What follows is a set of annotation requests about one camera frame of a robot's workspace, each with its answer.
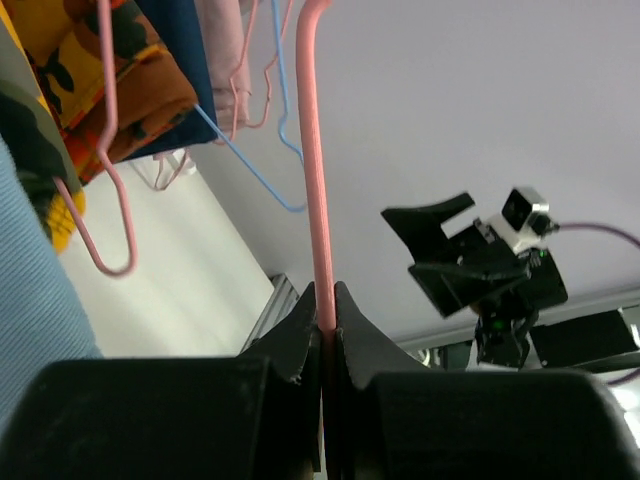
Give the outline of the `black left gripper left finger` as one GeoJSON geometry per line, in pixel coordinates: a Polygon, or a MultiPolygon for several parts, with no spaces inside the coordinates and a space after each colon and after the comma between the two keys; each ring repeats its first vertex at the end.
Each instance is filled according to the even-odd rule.
{"type": "Polygon", "coordinates": [[[320,343],[307,288],[233,358],[74,360],[43,369],[1,440],[5,479],[309,479],[320,343]]]}

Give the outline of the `yellow camouflage trousers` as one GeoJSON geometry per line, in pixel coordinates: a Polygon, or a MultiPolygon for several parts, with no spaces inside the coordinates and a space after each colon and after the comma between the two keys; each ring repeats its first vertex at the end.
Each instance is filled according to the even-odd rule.
{"type": "Polygon", "coordinates": [[[54,180],[63,181],[81,214],[86,209],[83,187],[48,108],[7,81],[1,83],[1,136],[45,235],[62,253],[76,225],[54,180]]]}

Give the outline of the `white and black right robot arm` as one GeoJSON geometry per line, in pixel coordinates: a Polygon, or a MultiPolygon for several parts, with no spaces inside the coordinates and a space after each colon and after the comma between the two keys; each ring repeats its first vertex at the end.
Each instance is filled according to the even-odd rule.
{"type": "Polygon", "coordinates": [[[477,316],[474,340],[480,363],[521,369],[530,352],[546,368],[573,367],[637,350],[619,310],[542,325],[543,311],[564,304],[568,292],[544,247],[556,232],[594,230],[637,245],[637,237],[598,223],[557,223],[548,202],[531,187],[511,190],[501,211],[449,236],[444,224],[472,208],[461,193],[421,207],[390,207],[381,215],[408,248],[408,272],[439,314],[464,309],[477,316]]]}

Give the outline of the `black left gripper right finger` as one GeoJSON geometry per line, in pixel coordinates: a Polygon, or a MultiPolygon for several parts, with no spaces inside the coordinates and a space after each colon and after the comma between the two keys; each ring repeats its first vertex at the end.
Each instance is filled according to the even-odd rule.
{"type": "Polygon", "coordinates": [[[635,479],[613,395],[576,371],[447,372],[416,361],[335,286],[345,479],[635,479]]]}

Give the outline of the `light blue trousers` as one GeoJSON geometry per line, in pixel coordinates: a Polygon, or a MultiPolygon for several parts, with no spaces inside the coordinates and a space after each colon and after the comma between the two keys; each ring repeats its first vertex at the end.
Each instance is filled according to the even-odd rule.
{"type": "Polygon", "coordinates": [[[102,356],[80,299],[1,145],[1,429],[47,365],[102,356]]]}

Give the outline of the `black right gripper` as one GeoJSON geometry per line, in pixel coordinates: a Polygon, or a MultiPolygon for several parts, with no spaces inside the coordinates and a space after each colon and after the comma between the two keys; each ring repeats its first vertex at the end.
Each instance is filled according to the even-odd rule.
{"type": "Polygon", "coordinates": [[[472,208],[463,192],[420,207],[389,207],[381,216],[416,264],[409,274],[443,318],[469,307],[481,317],[523,318],[565,303],[568,293],[549,249],[518,255],[480,220],[449,238],[442,225],[472,208]],[[429,263],[427,261],[452,263],[429,263]]]}

